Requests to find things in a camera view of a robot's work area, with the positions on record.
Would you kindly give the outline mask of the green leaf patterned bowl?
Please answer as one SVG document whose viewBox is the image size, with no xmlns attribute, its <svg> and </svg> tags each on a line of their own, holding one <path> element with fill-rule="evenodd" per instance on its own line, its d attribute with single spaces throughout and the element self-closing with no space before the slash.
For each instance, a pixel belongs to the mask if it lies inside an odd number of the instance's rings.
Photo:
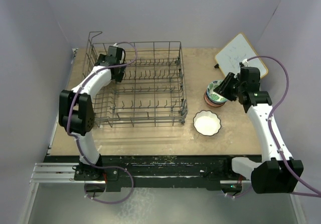
<svg viewBox="0 0 321 224">
<path fill-rule="evenodd" d="M 209 100 L 211 100 L 212 102 L 225 103 L 228 101 L 226 98 L 224 98 L 221 95 L 214 92 L 214 89 L 216 87 L 218 87 L 222 83 L 222 81 L 223 80 L 214 80 L 214 81 L 210 82 L 207 87 L 206 94 L 207 94 L 207 97 L 209 98 Z"/>
</svg>

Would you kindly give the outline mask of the orange red patterned bowl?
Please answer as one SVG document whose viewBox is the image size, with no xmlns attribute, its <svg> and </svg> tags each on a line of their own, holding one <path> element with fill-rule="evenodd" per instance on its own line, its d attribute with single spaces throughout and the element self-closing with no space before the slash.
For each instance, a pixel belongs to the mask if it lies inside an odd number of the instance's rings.
<svg viewBox="0 0 321 224">
<path fill-rule="evenodd" d="M 225 103 L 213 103 L 207 98 L 206 95 L 204 95 L 204 101 L 210 107 L 221 107 L 225 104 Z"/>
</svg>

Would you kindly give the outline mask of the white fluted bowl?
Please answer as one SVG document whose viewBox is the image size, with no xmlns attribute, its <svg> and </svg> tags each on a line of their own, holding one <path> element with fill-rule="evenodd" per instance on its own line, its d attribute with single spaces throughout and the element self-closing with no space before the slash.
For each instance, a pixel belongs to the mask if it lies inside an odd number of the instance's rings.
<svg viewBox="0 0 321 224">
<path fill-rule="evenodd" d="M 202 136 L 214 136 L 222 128 L 219 117 L 209 110 L 196 113 L 193 118 L 193 126 Z"/>
</svg>

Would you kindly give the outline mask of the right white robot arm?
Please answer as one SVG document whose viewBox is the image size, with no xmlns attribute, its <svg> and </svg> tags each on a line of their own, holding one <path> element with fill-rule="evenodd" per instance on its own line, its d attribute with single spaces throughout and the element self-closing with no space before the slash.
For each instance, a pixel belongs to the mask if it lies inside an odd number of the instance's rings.
<svg viewBox="0 0 321 224">
<path fill-rule="evenodd" d="M 292 193 L 303 172 L 301 160 L 294 160 L 286 147 L 273 115 L 273 105 L 267 91 L 260 89 L 260 71 L 256 67 L 241 67 L 228 73 L 214 92 L 230 101 L 239 101 L 251 120 L 261 147 L 261 162 L 247 157 L 234 157 L 223 167 L 228 179 L 242 175 L 250 180 L 253 190 L 263 193 Z"/>
</svg>

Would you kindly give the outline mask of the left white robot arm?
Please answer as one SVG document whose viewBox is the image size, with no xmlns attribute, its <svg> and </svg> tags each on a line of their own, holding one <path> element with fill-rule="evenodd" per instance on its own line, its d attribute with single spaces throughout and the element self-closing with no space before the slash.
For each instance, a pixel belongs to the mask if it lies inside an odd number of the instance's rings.
<svg viewBox="0 0 321 224">
<path fill-rule="evenodd" d="M 101 54 L 89 75 L 71 90 L 59 95 L 58 122 L 73 137 L 80 152 L 79 172 L 92 180 L 103 175 L 102 159 L 94 144 L 92 128 L 95 123 L 92 98 L 112 81 L 122 81 L 126 68 L 125 50 L 118 44 Z"/>
</svg>

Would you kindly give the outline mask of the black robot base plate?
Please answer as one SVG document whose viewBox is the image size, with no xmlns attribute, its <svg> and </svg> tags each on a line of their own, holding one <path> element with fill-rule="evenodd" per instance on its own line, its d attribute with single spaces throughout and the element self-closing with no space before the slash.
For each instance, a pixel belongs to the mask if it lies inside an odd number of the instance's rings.
<svg viewBox="0 0 321 224">
<path fill-rule="evenodd" d="M 74 179 L 85 184 L 106 184 L 107 192 L 122 188 L 202 188 L 210 191 L 240 192 L 248 180 L 232 171 L 231 156 L 102 156 L 97 175 L 79 172 Z"/>
</svg>

